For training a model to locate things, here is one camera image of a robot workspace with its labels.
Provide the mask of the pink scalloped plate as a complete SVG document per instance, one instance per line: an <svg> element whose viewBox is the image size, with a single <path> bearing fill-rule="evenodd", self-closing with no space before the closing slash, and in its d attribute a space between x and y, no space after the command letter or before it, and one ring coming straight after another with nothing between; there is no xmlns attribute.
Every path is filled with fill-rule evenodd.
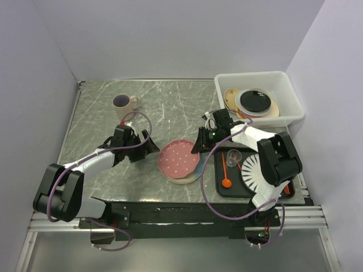
<svg viewBox="0 0 363 272"><path fill-rule="evenodd" d="M191 174L200 161L199 153L192 153L195 143L177 139L164 146L158 157L160 172L172 179L182 179Z"/></svg>

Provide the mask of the light blue plate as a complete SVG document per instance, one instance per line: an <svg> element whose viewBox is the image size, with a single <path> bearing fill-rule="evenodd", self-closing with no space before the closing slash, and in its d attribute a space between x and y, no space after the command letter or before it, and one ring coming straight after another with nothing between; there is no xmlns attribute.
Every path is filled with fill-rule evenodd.
<svg viewBox="0 0 363 272"><path fill-rule="evenodd" d="M197 164L195 170L192 173L188 174L187 176L185 176L183 178L170 178L166 175L163 175L163 176L168 181L170 181L174 184L179 184L179 185L190 184L190 183L196 181L201 176L202 167L203 167L204 163L205 163L205 158L204 158L203 154L200 154L200 161Z"/></svg>

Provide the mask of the black speckled square plate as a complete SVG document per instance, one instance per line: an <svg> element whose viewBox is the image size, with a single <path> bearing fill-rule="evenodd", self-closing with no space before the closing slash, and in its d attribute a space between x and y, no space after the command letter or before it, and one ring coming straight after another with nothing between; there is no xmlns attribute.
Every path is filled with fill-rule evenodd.
<svg viewBox="0 0 363 272"><path fill-rule="evenodd" d="M271 99L265 93L258 90L250 90L241 94L240 105L253 113L262 113L270 109Z"/></svg>

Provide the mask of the pink and cream plate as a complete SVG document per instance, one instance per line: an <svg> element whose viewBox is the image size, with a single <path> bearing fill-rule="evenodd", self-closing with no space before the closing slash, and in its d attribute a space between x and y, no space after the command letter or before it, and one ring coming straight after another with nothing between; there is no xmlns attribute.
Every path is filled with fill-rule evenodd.
<svg viewBox="0 0 363 272"><path fill-rule="evenodd" d="M278 117L280 115L280 110L278 105L271 100L271 106L268 112L263 115L259 116L251 116L252 118L271 118L271 117Z"/></svg>

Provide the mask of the orange utensil under arm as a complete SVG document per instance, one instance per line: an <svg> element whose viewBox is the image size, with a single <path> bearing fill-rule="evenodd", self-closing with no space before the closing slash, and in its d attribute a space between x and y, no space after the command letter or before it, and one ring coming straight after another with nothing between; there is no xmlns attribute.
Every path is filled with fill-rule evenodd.
<svg viewBox="0 0 363 272"><path fill-rule="evenodd" d="M290 189L288 185L284 187L284 192L285 194L290 195Z"/></svg>

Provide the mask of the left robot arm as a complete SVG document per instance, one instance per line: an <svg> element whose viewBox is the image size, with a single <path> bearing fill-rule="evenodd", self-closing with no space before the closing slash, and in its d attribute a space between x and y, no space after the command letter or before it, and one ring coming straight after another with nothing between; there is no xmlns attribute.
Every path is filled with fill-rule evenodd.
<svg viewBox="0 0 363 272"><path fill-rule="evenodd" d="M134 163L160 151L147 130L143 130L142 135L144 141L132 127L117 125L114 134L91 154L72 163L49 165L33 200L33 209L46 214L51 222L92 218L101 228L109 226L113 214L108 210L107 202L84 197L84 184L126 157Z"/></svg>

